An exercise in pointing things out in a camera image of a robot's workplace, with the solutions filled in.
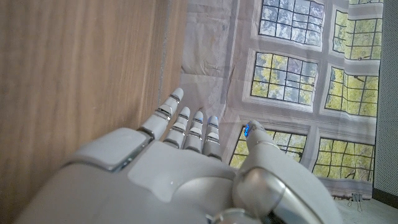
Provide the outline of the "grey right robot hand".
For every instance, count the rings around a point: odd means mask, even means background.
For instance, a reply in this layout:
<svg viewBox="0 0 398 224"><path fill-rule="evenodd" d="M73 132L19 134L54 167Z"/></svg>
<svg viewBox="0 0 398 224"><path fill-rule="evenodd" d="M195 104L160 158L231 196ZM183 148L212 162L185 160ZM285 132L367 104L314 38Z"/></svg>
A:
<svg viewBox="0 0 398 224"><path fill-rule="evenodd" d="M81 147L18 223L341 223L329 191L257 121L240 168L222 161L218 118L178 108L176 89L137 130Z"/></svg>

